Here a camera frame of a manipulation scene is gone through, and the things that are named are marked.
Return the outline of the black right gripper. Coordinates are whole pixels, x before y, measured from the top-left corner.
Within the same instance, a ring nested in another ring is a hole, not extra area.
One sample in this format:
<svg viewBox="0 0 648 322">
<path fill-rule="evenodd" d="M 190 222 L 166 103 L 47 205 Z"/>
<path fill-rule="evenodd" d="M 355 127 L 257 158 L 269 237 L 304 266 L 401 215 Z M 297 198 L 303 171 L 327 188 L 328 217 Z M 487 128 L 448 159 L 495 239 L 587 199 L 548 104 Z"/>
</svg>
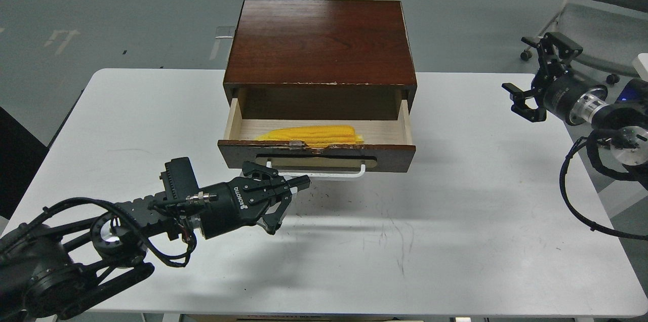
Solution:
<svg viewBox="0 0 648 322">
<path fill-rule="evenodd" d="M 521 42 L 537 50 L 539 71 L 537 89 L 522 91 L 514 84 L 502 84 L 512 101 L 511 111 L 529 122 L 543 122 L 547 111 L 577 126 L 592 122 L 593 115 L 604 106 L 608 89 L 603 84 L 575 70 L 568 70 L 583 47 L 565 34 L 547 32 L 541 37 L 523 36 Z M 536 109 L 526 101 L 537 98 Z"/>
</svg>

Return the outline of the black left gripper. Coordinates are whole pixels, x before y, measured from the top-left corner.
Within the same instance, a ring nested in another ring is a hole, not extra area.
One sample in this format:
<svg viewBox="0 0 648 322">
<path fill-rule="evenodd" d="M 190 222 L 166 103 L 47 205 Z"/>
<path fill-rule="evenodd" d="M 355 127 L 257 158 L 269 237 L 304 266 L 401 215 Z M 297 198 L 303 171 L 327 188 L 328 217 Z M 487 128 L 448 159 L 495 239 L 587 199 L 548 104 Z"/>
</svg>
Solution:
<svg viewBox="0 0 648 322">
<path fill-rule="evenodd" d="M 205 239 L 255 224 L 274 235 L 281 228 L 291 204 L 292 188 L 301 191 L 311 184 L 308 175 L 288 179 L 274 168 L 248 161 L 243 162 L 241 172 L 245 178 L 200 189 L 210 194 L 209 203 L 199 214 L 200 230 Z M 272 200 L 264 211 L 261 200 L 268 199 Z"/>
</svg>

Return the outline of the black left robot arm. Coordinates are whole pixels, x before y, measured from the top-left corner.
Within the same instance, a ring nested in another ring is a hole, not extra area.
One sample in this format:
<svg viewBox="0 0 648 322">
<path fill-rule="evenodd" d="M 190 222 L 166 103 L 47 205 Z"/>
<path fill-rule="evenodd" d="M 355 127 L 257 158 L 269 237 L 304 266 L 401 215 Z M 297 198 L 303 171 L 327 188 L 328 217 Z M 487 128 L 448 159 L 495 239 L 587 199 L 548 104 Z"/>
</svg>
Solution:
<svg viewBox="0 0 648 322">
<path fill-rule="evenodd" d="M 275 234 L 308 175 L 284 177 L 244 162 L 241 176 L 200 187 L 190 160 L 172 159 L 164 191 L 131 202 L 61 200 L 2 237 L 2 320 L 28 315 L 70 319 L 144 281 L 155 270 L 147 253 L 186 267 L 206 239 L 244 226 Z"/>
</svg>

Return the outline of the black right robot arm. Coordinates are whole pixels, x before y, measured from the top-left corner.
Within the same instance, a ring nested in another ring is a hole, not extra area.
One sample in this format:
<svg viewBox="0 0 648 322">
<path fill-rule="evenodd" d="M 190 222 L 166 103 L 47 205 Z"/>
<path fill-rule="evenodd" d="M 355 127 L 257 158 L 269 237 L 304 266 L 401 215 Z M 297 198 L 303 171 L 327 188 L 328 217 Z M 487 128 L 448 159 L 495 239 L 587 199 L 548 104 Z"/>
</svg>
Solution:
<svg viewBox="0 0 648 322">
<path fill-rule="evenodd" d="M 646 112 L 638 103 L 606 99 L 603 84 L 572 68 L 571 62 L 583 48 L 561 33 L 523 37 L 538 54 L 539 70 L 528 91 L 502 84 L 509 92 L 512 112 L 530 122 L 543 122 L 548 112 L 569 126 L 592 126 L 588 137 L 574 144 L 560 170 L 560 188 L 570 158 L 586 148 L 591 165 L 600 173 L 619 181 L 636 181 L 646 187 Z"/>
</svg>

